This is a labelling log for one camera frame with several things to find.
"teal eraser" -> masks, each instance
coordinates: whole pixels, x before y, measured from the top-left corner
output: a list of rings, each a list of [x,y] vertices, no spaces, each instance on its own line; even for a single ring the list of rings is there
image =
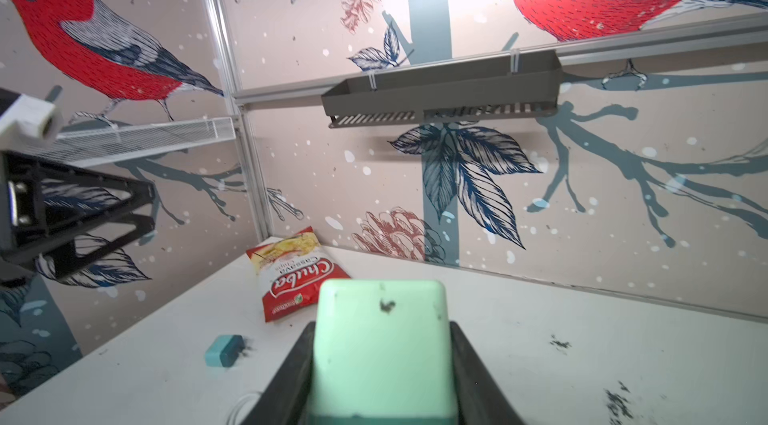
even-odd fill
[[[245,348],[242,335],[219,335],[205,352],[208,367],[232,367]]]

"white table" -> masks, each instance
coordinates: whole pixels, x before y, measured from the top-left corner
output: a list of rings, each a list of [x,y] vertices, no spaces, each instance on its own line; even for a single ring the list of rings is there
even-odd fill
[[[768,423],[766,324],[328,251],[355,278],[442,281],[450,318],[529,425],[607,424],[606,390],[627,398],[634,418],[624,425]],[[254,268],[237,258],[11,405],[0,423],[224,423],[245,392],[264,390],[314,317],[309,307],[265,324]],[[219,334],[242,334],[255,350],[229,370],[206,367]]]

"white cable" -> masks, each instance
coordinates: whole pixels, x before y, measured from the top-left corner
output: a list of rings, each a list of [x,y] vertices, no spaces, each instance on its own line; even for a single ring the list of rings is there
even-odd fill
[[[377,88],[376,88],[376,72],[374,70],[370,70],[368,72],[368,82],[371,84],[371,91],[375,92]]]
[[[509,71],[517,73],[520,66],[520,48],[509,50],[509,58]]]
[[[232,406],[229,413],[226,415],[225,425],[238,425],[240,420],[237,419],[237,416],[240,415],[240,411],[242,411],[243,407],[249,402],[258,401],[259,397],[261,397],[261,392],[248,392],[237,399],[235,405]]]

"aluminum frame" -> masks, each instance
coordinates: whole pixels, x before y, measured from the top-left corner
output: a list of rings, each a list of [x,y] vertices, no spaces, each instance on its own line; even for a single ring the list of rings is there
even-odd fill
[[[256,242],[264,241],[273,234],[272,216],[269,199],[266,194],[264,177],[261,174],[259,155],[254,141],[251,139],[252,129],[242,107],[234,100],[234,95],[240,91],[240,77],[236,73],[237,66],[230,42],[229,22],[226,19],[224,0],[204,0],[208,15],[208,23],[212,30],[216,55],[221,59],[219,75],[224,88],[226,111],[234,116],[237,158],[245,177],[246,190],[251,195],[248,200],[251,214],[254,216]]]

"red chip bag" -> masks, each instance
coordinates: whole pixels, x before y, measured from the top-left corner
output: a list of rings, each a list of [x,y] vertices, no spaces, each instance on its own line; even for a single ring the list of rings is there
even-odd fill
[[[259,275],[266,321],[316,304],[323,281],[350,277],[325,254],[312,227],[246,253]]]

